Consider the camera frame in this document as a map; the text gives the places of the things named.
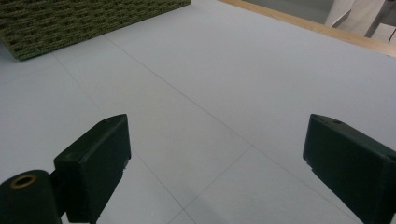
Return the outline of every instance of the table surface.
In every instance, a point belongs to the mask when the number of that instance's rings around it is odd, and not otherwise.
[[[0,181],[126,113],[133,160],[99,223],[359,223],[303,161],[306,128],[395,149],[395,60],[213,0],[23,63],[1,47]]]

